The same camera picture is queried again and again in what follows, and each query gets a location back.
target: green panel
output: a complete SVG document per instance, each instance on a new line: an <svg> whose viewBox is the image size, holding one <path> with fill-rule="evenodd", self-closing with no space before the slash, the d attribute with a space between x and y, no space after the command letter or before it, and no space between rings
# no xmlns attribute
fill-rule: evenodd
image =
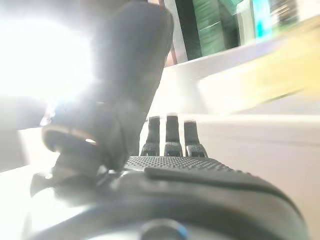
<svg viewBox="0 0 320 240"><path fill-rule="evenodd" d="M193 0L203 56L226 50L218 0Z"/></svg>

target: yellow surface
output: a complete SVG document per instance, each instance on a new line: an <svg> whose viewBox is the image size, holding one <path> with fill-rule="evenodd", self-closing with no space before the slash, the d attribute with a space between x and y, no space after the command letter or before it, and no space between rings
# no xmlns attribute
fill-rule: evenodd
<svg viewBox="0 0 320 240"><path fill-rule="evenodd" d="M200 81L213 112L241 111L297 91L320 93L320 16L297 24L280 38L274 52Z"/></svg>

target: blurred background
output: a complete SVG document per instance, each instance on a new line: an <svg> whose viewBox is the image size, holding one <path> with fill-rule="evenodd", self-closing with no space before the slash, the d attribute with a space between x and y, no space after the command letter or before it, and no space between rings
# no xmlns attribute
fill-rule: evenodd
<svg viewBox="0 0 320 240"><path fill-rule="evenodd" d="M3 239L19 239L32 173L58 156L36 127L48 106L86 91L90 41L128 2L0 0ZM149 116L196 120L209 157L281 188L320 239L320 1L149 2L174 20ZM146 128L140 146L145 137Z"/></svg>

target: prosthetic hand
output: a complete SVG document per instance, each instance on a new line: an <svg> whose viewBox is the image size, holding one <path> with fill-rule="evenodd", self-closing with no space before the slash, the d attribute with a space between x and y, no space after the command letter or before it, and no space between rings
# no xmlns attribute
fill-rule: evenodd
<svg viewBox="0 0 320 240"><path fill-rule="evenodd" d="M167 10L133 2L97 33L96 82L58 106L43 128L47 148L61 154L50 174L33 178L23 239L309 239L301 214L279 189L207 158L195 124L184 125L187 157L176 117L167 119L165 156L158 156L159 121L152 120L152 144L142 148L144 156L129 157L172 32Z"/></svg>

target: textured grip surface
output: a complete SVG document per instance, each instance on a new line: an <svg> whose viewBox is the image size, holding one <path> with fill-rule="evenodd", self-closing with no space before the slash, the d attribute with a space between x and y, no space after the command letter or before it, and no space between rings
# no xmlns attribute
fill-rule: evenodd
<svg viewBox="0 0 320 240"><path fill-rule="evenodd" d="M150 167L166 169L195 169L204 171L234 171L221 162L206 157L131 156L125 167L127 169Z"/></svg>

